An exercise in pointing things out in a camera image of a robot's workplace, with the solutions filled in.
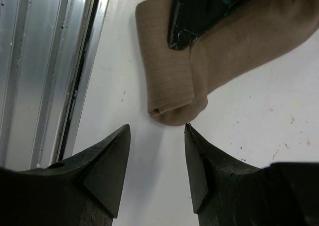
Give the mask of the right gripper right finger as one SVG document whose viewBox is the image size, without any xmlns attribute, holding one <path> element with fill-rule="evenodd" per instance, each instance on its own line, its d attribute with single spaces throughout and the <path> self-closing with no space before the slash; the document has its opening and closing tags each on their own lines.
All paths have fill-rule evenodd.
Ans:
<svg viewBox="0 0 319 226">
<path fill-rule="evenodd" d="M 257 168 L 184 130 L 193 211 L 201 226 L 316 226 L 318 163 L 280 162 Z"/>
</svg>

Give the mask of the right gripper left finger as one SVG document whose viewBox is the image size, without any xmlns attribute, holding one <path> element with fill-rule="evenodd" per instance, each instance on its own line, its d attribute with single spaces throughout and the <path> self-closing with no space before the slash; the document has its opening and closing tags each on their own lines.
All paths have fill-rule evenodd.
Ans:
<svg viewBox="0 0 319 226">
<path fill-rule="evenodd" d="M 124 125 L 47 168 L 1 168 L 1 225 L 110 226 L 118 216 L 130 142 Z"/>
</svg>

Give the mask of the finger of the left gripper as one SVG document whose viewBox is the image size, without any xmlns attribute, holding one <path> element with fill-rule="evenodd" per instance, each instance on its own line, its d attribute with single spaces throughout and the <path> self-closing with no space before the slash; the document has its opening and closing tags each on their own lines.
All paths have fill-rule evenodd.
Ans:
<svg viewBox="0 0 319 226">
<path fill-rule="evenodd" d="M 167 42 L 183 50 L 250 0 L 173 0 Z"/>
</svg>

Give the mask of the brown sock red stripes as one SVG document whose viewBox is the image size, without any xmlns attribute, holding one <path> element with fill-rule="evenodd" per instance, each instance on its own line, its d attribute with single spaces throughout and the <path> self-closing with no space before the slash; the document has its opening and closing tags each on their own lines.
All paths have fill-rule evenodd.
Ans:
<svg viewBox="0 0 319 226">
<path fill-rule="evenodd" d="M 167 126 L 195 119 L 213 90 L 292 51 L 319 27 L 319 0 L 252 0 L 176 51 L 166 39 L 172 1 L 146 0 L 135 10 L 148 114 Z"/>
</svg>

